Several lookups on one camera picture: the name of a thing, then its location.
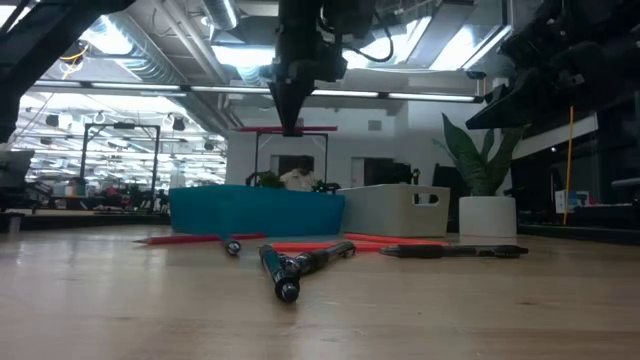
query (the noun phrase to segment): desk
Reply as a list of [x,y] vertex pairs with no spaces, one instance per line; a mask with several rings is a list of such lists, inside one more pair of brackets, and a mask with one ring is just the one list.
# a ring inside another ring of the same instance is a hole
[[4,359],[632,359],[640,248],[523,237],[521,260],[362,254],[281,304],[245,241],[139,247],[168,227],[0,239]]

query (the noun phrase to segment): orange pole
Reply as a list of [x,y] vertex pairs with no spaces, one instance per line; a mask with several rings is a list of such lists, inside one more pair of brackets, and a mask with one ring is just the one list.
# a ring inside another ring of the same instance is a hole
[[567,217],[569,216],[569,191],[571,190],[571,158],[573,157],[573,123],[575,120],[575,111],[573,106],[569,109],[569,155],[567,156],[567,186],[565,186],[564,194],[564,220],[562,225],[567,225]]

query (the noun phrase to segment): snake plant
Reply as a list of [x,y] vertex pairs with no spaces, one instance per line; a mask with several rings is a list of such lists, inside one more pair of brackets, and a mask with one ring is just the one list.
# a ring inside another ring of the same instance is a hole
[[433,139],[434,144],[444,149],[453,160],[471,189],[472,196],[495,196],[509,172],[513,150],[522,139],[526,127],[507,129],[498,152],[489,160],[495,142],[494,130],[487,132],[482,151],[478,152],[469,134],[453,125],[445,114],[442,114],[442,118],[447,146],[436,139]]

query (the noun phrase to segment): person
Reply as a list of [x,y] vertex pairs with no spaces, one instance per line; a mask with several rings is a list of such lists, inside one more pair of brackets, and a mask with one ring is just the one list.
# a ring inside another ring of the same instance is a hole
[[313,171],[313,158],[303,156],[300,159],[297,169],[282,175],[280,181],[284,183],[287,190],[293,191],[313,191],[313,187],[318,183]]

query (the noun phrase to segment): potted plant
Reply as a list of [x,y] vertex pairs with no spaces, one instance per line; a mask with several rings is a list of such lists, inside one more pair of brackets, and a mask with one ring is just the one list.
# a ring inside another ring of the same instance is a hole
[[460,199],[460,235],[516,237],[515,199],[496,196],[496,192],[509,172],[513,150],[526,128],[507,129],[498,151],[489,159],[494,130],[487,132],[478,152],[469,134],[454,126],[445,114],[442,118],[447,146],[435,139],[433,142],[447,152],[471,190],[471,196]]

